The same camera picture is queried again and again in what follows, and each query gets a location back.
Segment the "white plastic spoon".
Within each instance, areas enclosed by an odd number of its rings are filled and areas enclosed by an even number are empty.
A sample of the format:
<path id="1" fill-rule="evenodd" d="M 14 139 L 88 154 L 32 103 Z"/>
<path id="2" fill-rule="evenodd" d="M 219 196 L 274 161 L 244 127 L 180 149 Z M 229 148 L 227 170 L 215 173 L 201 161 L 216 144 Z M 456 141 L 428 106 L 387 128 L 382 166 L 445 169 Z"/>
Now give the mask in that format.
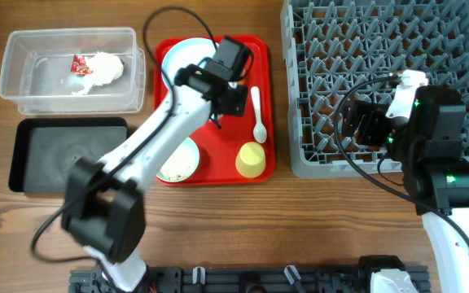
<path id="1" fill-rule="evenodd" d="M 257 86 L 253 86 L 250 89 L 250 93 L 251 93 L 252 105 L 253 105 L 255 118 L 256 118 L 256 124 L 253 128 L 253 136 L 258 143 L 263 144 L 267 139 L 267 130 L 262 122 L 261 92 Z"/>

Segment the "yellow cup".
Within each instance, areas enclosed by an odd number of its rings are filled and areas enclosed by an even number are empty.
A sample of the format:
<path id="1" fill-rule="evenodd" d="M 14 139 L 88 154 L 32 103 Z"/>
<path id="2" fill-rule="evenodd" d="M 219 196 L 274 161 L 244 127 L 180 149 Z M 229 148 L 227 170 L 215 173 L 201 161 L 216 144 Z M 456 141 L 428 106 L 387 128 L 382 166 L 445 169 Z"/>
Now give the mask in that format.
<path id="1" fill-rule="evenodd" d="M 265 170 L 265 151 L 257 142 L 244 143 L 235 159 L 235 167 L 240 175 L 247 178 L 260 176 Z"/>

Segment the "white tissue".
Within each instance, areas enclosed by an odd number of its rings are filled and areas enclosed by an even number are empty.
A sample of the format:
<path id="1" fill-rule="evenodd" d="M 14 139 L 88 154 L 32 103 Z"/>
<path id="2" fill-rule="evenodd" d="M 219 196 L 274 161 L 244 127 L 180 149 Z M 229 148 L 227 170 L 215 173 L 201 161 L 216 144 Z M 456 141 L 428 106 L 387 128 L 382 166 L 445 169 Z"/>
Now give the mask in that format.
<path id="1" fill-rule="evenodd" d="M 111 84 L 122 76 L 125 69 L 125 64 L 118 56 L 105 52 L 91 56 L 88 65 L 93 72 L 83 76 L 83 89 L 72 92 L 72 95 L 82 96 L 88 94 L 95 86 Z"/>

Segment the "red snack wrapper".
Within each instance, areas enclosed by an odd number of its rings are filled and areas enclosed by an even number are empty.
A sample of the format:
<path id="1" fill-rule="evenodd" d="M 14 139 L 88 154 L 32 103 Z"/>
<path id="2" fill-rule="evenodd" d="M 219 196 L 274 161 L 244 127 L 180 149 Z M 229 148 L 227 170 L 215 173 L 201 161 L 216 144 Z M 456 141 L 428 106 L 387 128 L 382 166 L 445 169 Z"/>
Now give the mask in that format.
<path id="1" fill-rule="evenodd" d="M 89 56 L 74 55 L 72 60 L 71 72 L 78 76 L 91 74 L 93 71 L 88 65 Z"/>

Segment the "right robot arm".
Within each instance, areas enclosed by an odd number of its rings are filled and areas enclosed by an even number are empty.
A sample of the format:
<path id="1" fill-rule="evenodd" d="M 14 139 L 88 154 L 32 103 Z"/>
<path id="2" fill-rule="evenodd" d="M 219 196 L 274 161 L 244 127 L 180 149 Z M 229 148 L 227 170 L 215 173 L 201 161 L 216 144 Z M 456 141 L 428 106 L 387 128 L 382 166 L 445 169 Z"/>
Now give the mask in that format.
<path id="1" fill-rule="evenodd" d="M 336 136 L 366 131 L 367 145 L 385 146 L 401 163 L 403 199 L 413 203 L 432 245 L 441 289 L 469 292 L 469 161 L 462 157 L 466 106 L 458 91 L 425 85 L 408 96 L 408 118 L 387 118 L 385 106 L 338 105 Z"/>

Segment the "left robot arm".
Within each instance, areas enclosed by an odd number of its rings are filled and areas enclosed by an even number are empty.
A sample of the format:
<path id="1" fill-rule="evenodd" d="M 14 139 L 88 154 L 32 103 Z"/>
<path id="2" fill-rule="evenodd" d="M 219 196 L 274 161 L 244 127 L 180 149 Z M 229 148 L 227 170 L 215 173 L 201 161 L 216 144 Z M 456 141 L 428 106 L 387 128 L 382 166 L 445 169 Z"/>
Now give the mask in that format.
<path id="1" fill-rule="evenodd" d="M 242 116 L 245 78 L 254 54 L 223 37 L 213 57 L 166 78 L 169 91 L 151 116 L 99 161 L 81 158 L 72 167 L 61 225 L 98 261 L 110 287 L 134 292 L 145 285 L 147 265 L 138 252 L 145 231 L 144 197 L 161 167 L 197 129 L 219 115 Z"/>

